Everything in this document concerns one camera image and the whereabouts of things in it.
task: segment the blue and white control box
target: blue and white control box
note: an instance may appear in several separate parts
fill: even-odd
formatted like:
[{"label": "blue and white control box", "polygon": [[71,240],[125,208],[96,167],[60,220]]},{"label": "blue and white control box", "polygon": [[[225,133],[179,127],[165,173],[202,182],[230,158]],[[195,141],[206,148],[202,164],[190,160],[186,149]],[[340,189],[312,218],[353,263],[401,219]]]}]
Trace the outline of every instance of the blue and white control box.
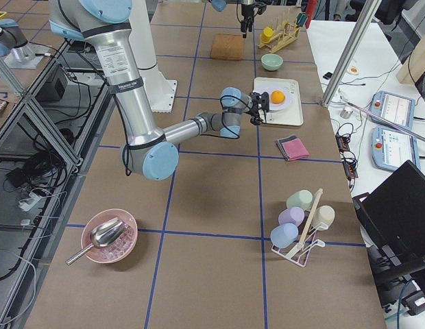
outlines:
[{"label": "blue and white control box", "polygon": [[[387,91],[379,91],[372,98],[369,110],[390,122],[412,129],[415,100],[391,94]],[[374,117],[371,117],[371,120],[385,124]]]},{"label": "blue and white control box", "polygon": [[420,167],[417,139],[397,130],[382,126],[375,128],[371,148],[378,168],[395,171],[407,160]]}]

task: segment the wooden handle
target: wooden handle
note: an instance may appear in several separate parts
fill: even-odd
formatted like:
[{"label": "wooden handle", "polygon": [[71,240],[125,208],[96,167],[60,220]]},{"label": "wooden handle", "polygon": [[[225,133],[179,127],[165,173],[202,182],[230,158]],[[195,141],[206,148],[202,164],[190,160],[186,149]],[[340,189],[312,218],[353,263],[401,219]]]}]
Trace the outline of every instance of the wooden handle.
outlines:
[{"label": "wooden handle", "polygon": [[322,190],[322,188],[320,188],[315,193],[315,200],[313,201],[313,205],[311,206],[310,214],[308,214],[306,225],[304,226],[304,229],[301,233],[301,238],[300,238],[299,243],[302,245],[302,247],[304,247],[304,243],[305,243],[305,240],[306,240],[306,237],[307,237],[307,233],[308,233],[308,230],[310,229],[311,221],[313,220],[313,216],[315,215],[317,205],[319,203],[319,200],[321,199],[321,195],[322,195],[323,192],[324,191]]}]

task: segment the blue joint cap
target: blue joint cap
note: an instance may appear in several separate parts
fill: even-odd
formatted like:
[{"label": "blue joint cap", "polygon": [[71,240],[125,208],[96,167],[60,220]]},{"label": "blue joint cap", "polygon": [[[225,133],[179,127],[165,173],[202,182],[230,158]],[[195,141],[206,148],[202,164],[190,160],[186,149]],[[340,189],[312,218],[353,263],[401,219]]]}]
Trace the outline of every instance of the blue joint cap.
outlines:
[{"label": "blue joint cap", "polygon": [[12,19],[0,19],[0,27],[17,27],[18,23]]},{"label": "blue joint cap", "polygon": [[179,152],[169,142],[153,146],[145,156],[143,174],[150,180],[164,180],[171,176],[179,163]]},{"label": "blue joint cap", "polygon": [[234,87],[226,87],[220,95],[221,102],[224,106],[236,106],[241,99],[241,91]]},{"label": "blue joint cap", "polygon": [[79,0],[79,2],[89,14],[111,24],[128,20],[132,11],[132,0]]},{"label": "blue joint cap", "polygon": [[84,41],[83,34],[74,29],[70,29],[69,27],[54,23],[49,20],[49,24],[51,25],[51,31],[62,38],[68,38],[77,41]]},{"label": "blue joint cap", "polygon": [[10,53],[10,49],[0,43],[0,57],[7,56]]},{"label": "blue joint cap", "polygon": [[216,9],[218,12],[223,12],[223,9],[226,7],[225,0],[210,0],[211,6]]},{"label": "blue joint cap", "polygon": [[240,134],[240,126],[239,125],[229,125],[226,128],[220,129],[220,136],[226,137],[226,138],[238,138]]}]

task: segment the scoop handle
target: scoop handle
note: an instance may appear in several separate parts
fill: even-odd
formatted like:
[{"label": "scoop handle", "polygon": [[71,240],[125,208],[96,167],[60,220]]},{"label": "scoop handle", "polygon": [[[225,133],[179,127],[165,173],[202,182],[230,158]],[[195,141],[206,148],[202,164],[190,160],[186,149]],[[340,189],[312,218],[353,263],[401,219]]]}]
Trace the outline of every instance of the scoop handle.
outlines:
[{"label": "scoop handle", "polygon": [[74,256],[70,257],[69,259],[66,260],[66,265],[71,265],[72,263],[74,263],[78,258],[82,257],[83,255],[85,255],[86,252],[88,252],[89,250],[91,250],[94,247],[93,243],[89,243],[85,248],[83,248],[82,250],[80,250],[78,253],[76,253]]}]

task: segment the pink bowl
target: pink bowl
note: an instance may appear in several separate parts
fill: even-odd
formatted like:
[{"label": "pink bowl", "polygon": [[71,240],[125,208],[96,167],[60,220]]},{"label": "pink bowl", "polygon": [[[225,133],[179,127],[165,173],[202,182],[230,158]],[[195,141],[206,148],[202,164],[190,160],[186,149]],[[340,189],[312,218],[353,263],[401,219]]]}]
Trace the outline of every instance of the pink bowl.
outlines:
[{"label": "pink bowl", "polygon": [[96,263],[115,263],[125,258],[133,250],[138,239],[138,225],[135,218],[123,209],[107,209],[96,214],[87,224],[82,232],[82,248],[90,243],[89,234],[98,225],[118,217],[126,225],[126,230],[112,244],[103,248],[92,248],[86,257]]}]

